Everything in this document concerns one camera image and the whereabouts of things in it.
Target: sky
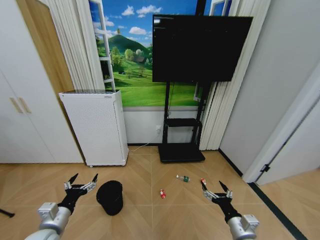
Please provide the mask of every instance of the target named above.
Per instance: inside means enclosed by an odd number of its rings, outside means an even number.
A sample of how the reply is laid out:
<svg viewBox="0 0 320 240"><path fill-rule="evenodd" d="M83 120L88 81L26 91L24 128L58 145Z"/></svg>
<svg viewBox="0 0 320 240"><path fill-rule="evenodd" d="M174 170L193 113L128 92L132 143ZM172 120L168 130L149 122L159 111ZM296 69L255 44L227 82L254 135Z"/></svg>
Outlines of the sky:
<svg viewBox="0 0 320 240"><path fill-rule="evenodd" d="M90 2L93 25L101 29L98 6ZM209 14L210 0L207 0L205 15ZM128 39L150 46L152 43L152 15L180 14L194 15L197 0L102 0L108 37L120 34Z"/></svg>

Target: white door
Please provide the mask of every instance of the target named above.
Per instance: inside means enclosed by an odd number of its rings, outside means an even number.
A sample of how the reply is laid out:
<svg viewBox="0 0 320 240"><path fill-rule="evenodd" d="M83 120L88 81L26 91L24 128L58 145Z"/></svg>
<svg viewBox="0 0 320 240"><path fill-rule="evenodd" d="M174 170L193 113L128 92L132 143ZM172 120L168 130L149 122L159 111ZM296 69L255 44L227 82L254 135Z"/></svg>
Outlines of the white door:
<svg viewBox="0 0 320 240"><path fill-rule="evenodd" d="M0 71L0 163L46 161L52 155Z"/></svg>
<svg viewBox="0 0 320 240"><path fill-rule="evenodd" d="M16 1L0 7L0 39L3 75L53 156L45 163L83 163Z"/></svg>
<svg viewBox="0 0 320 240"><path fill-rule="evenodd" d="M320 166L320 101L258 179L259 185L298 175Z"/></svg>

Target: wooden floor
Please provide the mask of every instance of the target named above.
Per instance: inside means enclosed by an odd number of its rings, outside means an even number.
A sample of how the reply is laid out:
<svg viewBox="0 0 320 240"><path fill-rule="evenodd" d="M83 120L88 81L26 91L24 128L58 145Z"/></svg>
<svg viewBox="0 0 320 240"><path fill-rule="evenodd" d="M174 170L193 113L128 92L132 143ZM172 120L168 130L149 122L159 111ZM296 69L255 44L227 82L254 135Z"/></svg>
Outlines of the wooden floor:
<svg viewBox="0 0 320 240"><path fill-rule="evenodd" d="M309 239L320 239L320 169L260 186Z"/></svg>
<svg viewBox="0 0 320 240"><path fill-rule="evenodd" d="M63 240L231 240L222 211L203 196L200 178L206 179L213 192L222 192L218 180L233 190L234 208L260 221L257 239L293 239L219 152L204 155L206 160L201 163L162 164L157 147L149 146L130 152L124 167L2 164L0 208L16 216L0 214L1 239L23 240L36 231L40 223L38 207L43 202L59 203L65 196L64 181L75 173L79 173L75 184L89 182L96 173L98 183L96 189L78 200ZM189 176L191 182L176 179L177 174ZM98 188L109 180L123 185L123 209L112 217L96 201ZM162 188L165 199L160 197Z"/></svg>

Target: flat screen tv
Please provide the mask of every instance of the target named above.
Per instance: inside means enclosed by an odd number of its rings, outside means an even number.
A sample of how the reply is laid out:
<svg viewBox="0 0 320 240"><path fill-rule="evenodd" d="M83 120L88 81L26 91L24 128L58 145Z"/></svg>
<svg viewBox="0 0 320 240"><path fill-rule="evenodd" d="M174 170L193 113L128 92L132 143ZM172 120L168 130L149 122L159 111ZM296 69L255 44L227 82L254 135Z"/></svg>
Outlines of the flat screen tv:
<svg viewBox="0 0 320 240"><path fill-rule="evenodd" d="M153 15L152 81L231 81L252 19Z"/></svg>

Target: white air purifier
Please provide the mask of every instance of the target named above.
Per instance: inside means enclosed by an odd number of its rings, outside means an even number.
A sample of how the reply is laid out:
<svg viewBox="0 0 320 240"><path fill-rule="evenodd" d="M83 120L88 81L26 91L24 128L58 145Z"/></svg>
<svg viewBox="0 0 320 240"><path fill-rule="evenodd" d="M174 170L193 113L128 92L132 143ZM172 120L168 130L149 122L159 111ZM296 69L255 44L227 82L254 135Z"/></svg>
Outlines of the white air purifier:
<svg viewBox="0 0 320 240"><path fill-rule="evenodd" d="M59 93L88 166L124 166L128 145L121 92Z"/></svg>

